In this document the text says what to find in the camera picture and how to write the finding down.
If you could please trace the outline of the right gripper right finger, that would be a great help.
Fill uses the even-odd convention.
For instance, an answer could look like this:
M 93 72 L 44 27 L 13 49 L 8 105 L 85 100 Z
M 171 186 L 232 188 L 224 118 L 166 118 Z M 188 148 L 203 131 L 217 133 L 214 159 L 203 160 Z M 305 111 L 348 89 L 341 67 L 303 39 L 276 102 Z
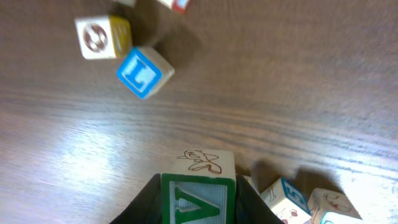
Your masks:
M 243 175 L 236 175 L 234 224 L 283 224 Z

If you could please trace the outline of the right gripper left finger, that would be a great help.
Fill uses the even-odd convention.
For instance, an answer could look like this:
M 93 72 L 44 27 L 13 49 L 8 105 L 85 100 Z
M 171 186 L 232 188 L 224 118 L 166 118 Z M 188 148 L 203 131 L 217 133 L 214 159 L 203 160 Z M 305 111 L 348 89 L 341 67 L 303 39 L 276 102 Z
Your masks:
M 109 224 L 162 224 L 160 174 L 155 174 L 133 201 Z

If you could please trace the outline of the blue D block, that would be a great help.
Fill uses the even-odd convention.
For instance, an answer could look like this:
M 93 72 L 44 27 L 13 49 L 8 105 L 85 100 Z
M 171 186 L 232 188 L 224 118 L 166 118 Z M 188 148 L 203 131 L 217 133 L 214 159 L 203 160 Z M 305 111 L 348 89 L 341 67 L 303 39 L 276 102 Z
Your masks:
M 286 179 L 279 178 L 260 197 L 285 224 L 304 224 L 311 219 L 307 198 Z

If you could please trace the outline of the green V block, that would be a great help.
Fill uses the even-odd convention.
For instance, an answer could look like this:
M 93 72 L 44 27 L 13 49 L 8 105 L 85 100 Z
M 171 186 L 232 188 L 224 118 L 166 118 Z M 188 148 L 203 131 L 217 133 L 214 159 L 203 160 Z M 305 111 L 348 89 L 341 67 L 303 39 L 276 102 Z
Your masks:
M 186 149 L 160 175 L 163 223 L 232 224 L 236 169 L 231 151 Z

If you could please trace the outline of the yellow-edged picture block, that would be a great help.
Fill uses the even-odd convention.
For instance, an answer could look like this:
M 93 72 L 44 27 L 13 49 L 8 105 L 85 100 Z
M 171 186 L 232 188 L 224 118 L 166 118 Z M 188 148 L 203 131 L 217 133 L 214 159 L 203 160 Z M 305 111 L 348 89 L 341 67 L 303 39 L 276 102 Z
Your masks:
M 308 200 L 310 224 L 363 224 L 364 221 L 345 194 L 315 188 Z

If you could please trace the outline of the blue letter block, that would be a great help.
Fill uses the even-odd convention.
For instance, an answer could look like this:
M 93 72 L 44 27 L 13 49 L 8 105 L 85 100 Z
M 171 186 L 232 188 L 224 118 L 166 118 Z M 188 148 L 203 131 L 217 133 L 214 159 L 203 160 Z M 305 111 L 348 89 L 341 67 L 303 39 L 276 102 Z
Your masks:
M 254 191 L 259 195 L 260 193 L 257 182 L 251 176 L 244 175 L 243 177 L 246 179 L 249 185 L 254 189 Z

